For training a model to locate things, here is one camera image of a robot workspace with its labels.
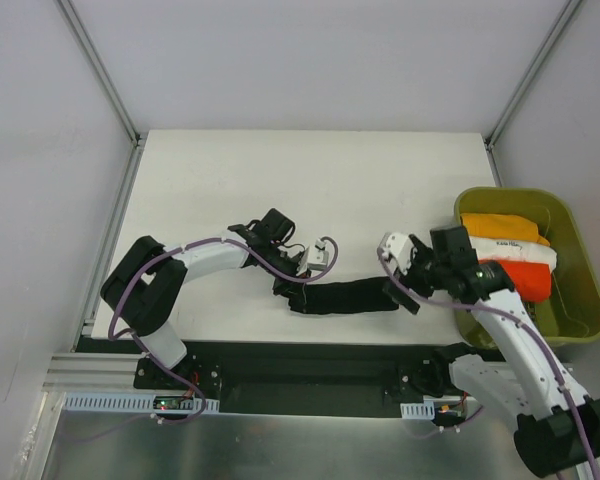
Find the black t shirt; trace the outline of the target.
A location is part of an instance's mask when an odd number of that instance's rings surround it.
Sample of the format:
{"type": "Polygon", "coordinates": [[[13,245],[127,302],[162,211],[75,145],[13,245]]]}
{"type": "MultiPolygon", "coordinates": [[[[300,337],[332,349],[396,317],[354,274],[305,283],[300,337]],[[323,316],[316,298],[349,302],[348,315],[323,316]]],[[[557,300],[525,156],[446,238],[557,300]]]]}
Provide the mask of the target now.
{"type": "Polygon", "coordinates": [[[399,309],[384,292],[385,279],[372,277],[325,284],[293,284],[282,294],[292,312],[305,315],[353,315],[399,309]]]}

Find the olive green plastic bin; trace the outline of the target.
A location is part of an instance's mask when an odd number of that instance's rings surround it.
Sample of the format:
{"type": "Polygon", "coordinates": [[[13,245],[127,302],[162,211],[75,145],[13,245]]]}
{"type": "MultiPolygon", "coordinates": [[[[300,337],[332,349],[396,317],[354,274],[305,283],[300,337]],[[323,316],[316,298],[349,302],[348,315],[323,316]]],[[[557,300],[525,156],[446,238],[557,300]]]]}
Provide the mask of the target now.
{"type": "Polygon", "coordinates": [[[600,289],[567,204],[540,189],[474,187],[455,201],[455,218],[464,213],[518,215],[536,223],[557,252],[557,267],[549,298],[527,305],[534,323],[553,348],[600,339],[600,289]]]}

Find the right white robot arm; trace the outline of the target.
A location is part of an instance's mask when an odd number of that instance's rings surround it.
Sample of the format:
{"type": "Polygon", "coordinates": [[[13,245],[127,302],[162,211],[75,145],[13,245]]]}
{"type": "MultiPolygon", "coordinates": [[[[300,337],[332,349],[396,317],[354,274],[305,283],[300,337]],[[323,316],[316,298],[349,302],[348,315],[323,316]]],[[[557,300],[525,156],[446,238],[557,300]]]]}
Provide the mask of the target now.
{"type": "Polygon", "coordinates": [[[538,478],[585,464],[600,479],[600,398],[571,375],[527,313],[513,281],[495,261],[479,261],[463,226],[433,229],[430,244],[388,232],[376,254],[395,301],[411,313],[450,296],[448,309],[470,313],[515,376],[509,381],[466,343],[441,348],[430,369],[441,394],[457,389],[497,414],[519,457],[538,478]]]}

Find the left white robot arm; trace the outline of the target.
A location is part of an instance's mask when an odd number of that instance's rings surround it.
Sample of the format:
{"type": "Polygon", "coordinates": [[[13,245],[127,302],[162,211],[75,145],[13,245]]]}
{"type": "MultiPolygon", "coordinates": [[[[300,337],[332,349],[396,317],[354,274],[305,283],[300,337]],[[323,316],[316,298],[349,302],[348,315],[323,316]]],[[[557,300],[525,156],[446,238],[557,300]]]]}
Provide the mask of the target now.
{"type": "Polygon", "coordinates": [[[145,351],[159,363],[156,375],[168,388],[184,387],[191,377],[186,346],[170,323],[180,291],[188,282],[225,270],[260,266],[293,278],[308,278],[306,252],[290,255],[283,244],[295,223],[272,208],[260,220],[235,224],[192,247],[168,248],[155,238],[138,238],[109,274],[101,299],[123,320],[145,351]]]}

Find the white rolled t shirt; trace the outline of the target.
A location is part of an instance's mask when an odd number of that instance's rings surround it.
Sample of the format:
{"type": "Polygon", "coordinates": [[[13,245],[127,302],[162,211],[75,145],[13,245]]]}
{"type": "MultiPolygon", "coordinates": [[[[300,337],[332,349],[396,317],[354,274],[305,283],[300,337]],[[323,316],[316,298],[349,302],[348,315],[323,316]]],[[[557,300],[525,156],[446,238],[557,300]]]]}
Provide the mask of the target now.
{"type": "Polygon", "coordinates": [[[540,243],[476,236],[470,236],[469,240],[479,260],[546,264],[550,272],[557,267],[557,253],[551,247],[540,243]]]}

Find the yellow rolled t shirt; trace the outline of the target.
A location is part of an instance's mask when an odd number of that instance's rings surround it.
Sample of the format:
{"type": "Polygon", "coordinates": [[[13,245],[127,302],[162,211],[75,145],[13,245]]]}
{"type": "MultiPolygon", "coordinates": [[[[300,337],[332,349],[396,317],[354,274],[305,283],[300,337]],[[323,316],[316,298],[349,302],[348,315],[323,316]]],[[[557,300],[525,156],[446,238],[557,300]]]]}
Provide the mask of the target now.
{"type": "Polygon", "coordinates": [[[518,215],[463,213],[460,220],[470,236],[520,240],[550,246],[549,240],[541,235],[536,223],[518,215]]]}

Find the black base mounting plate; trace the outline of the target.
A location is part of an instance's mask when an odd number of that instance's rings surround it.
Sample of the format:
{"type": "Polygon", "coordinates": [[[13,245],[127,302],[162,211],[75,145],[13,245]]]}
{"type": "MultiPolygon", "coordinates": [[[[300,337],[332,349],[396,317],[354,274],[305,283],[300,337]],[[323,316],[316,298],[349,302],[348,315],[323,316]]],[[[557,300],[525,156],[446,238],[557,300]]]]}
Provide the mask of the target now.
{"type": "Polygon", "coordinates": [[[176,393],[197,386],[223,413],[397,418],[427,397],[457,402],[430,345],[189,341],[174,376],[138,361],[133,386],[176,393]]]}

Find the orange rolled t shirt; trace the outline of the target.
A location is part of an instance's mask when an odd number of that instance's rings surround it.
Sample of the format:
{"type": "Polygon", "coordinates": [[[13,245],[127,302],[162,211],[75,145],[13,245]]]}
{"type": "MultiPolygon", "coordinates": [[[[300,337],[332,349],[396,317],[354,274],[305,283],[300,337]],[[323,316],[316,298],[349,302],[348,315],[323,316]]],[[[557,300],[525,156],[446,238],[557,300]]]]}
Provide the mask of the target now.
{"type": "Polygon", "coordinates": [[[551,295],[551,271],[547,264],[497,260],[524,302],[541,303],[551,295]]]}

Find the aluminium frame rail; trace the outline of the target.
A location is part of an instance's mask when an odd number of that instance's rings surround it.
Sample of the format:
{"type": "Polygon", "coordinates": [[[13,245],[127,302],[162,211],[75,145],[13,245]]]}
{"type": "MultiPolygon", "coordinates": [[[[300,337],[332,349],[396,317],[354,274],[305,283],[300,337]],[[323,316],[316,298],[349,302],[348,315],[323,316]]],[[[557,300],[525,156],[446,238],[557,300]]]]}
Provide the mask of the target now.
{"type": "Polygon", "coordinates": [[[174,375],[137,355],[57,354],[44,381],[50,389],[133,389],[172,395],[196,387],[215,399],[249,385],[379,387],[398,396],[453,390],[442,380],[433,360],[411,350],[349,352],[342,358],[210,353],[185,361],[174,375]]]}

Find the right aluminium corner post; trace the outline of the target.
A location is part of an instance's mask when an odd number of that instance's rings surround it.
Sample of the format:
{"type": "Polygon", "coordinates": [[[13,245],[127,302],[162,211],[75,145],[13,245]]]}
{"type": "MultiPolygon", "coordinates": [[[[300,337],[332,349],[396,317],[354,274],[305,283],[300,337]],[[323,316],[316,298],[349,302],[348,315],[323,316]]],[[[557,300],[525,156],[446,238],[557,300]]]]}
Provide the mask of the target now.
{"type": "Polygon", "coordinates": [[[485,137],[484,141],[487,151],[492,151],[495,148],[497,142],[513,119],[514,114],[531,91],[534,82],[549,61],[554,50],[557,48],[559,41],[573,22],[583,4],[583,0],[568,0],[561,6],[558,14],[551,23],[549,30],[544,35],[521,78],[517,82],[511,96],[498,116],[493,128],[485,137]]]}

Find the aluminium corner post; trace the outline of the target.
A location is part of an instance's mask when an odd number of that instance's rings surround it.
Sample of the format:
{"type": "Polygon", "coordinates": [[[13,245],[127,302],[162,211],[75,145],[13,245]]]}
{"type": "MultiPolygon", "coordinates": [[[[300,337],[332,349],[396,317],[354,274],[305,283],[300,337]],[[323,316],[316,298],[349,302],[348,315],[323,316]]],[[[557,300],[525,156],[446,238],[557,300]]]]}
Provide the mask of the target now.
{"type": "Polygon", "coordinates": [[[76,5],[71,0],[55,0],[62,18],[66,22],[106,100],[121,124],[126,136],[133,144],[140,141],[141,134],[132,120],[123,99],[111,78],[107,67],[82,20],[76,5]]]}
{"type": "Polygon", "coordinates": [[[521,78],[517,82],[511,96],[498,116],[493,128],[485,137],[484,141],[487,151],[492,151],[495,148],[497,142],[513,119],[514,114],[531,91],[534,82],[549,61],[554,50],[557,48],[559,41],[573,22],[583,4],[583,0],[568,0],[561,6],[558,14],[551,23],[549,30],[544,35],[521,78]]]}

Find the left aluminium corner post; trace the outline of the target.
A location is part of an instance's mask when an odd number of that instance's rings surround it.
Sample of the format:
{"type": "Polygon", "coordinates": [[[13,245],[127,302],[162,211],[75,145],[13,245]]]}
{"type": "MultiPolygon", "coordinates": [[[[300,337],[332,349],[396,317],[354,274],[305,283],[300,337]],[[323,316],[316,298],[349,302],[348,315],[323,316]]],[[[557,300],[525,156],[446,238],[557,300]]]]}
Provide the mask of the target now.
{"type": "Polygon", "coordinates": [[[121,124],[126,136],[133,144],[140,141],[141,134],[132,120],[123,99],[111,78],[107,67],[82,20],[76,5],[71,0],[55,0],[62,18],[66,22],[106,100],[121,124]]]}

